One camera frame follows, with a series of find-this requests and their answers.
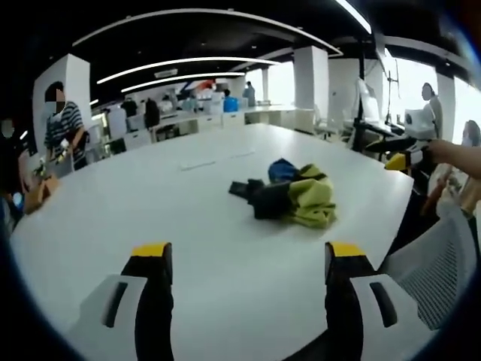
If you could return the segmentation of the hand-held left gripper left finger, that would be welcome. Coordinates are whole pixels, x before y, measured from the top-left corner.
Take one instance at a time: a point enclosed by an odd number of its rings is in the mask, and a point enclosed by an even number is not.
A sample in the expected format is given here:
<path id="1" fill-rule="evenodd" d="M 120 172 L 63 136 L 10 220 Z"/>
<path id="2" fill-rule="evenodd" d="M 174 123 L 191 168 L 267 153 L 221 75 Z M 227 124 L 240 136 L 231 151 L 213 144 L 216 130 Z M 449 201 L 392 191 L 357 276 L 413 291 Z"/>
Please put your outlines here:
<path id="1" fill-rule="evenodd" d="M 81 303 L 67 339 L 85 360 L 172 360 L 172 246 L 133 249 Z"/>

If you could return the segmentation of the person's right hand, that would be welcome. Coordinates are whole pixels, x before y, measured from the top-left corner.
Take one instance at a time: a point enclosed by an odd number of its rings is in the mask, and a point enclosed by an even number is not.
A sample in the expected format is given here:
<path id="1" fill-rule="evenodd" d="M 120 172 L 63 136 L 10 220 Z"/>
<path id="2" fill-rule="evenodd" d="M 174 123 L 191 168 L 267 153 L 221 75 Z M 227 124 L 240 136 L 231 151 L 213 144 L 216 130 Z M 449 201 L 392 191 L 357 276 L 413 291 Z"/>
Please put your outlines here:
<path id="1" fill-rule="evenodd" d="M 433 140 L 428 145 L 428 153 L 434 163 L 454 165 L 458 146 L 449 141 Z"/>

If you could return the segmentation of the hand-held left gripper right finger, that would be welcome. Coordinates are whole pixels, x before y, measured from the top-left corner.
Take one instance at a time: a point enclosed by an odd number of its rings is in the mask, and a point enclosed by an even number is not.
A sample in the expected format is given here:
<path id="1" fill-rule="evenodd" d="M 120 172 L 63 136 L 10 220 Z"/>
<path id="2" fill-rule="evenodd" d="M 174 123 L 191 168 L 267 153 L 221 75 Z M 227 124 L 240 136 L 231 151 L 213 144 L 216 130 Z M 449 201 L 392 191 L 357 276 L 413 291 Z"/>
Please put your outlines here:
<path id="1" fill-rule="evenodd" d="M 380 273 L 355 244 L 325 244 L 328 360 L 393 360 L 398 311 Z"/>

